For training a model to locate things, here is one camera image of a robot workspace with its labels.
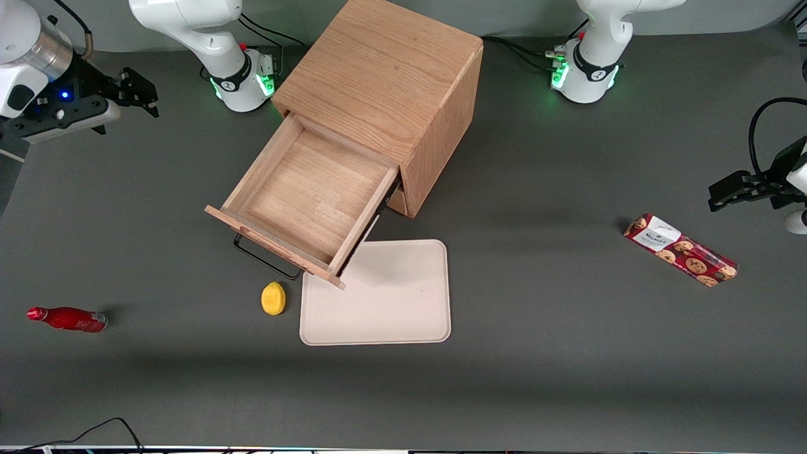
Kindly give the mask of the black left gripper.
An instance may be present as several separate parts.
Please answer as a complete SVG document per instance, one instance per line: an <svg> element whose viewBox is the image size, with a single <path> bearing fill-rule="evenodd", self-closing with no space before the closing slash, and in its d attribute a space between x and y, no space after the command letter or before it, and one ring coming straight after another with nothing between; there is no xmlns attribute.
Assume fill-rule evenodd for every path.
<svg viewBox="0 0 807 454"><path fill-rule="evenodd" d="M790 204L805 204L805 183L793 183L789 177L805 170L805 142L801 137L782 149L764 172L758 166L755 141L750 140L750 161L755 175L734 172L709 187L710 212L718 212L729 205L768 199L773 209Z"/></svg>

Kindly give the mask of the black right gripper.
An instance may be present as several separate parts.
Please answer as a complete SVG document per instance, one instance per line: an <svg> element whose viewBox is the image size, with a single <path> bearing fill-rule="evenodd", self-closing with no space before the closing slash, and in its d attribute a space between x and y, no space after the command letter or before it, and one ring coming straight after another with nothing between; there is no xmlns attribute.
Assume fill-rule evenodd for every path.
<svg viewBox="0 0 807 454"><path fill-rule="evenodd" d="M103 114L112 105L141 105L158 118L158 92L153 83L124 67L119 85L89 61L75 55L68 69L35 96L35 115L53 120L84 120Z"/></svg>

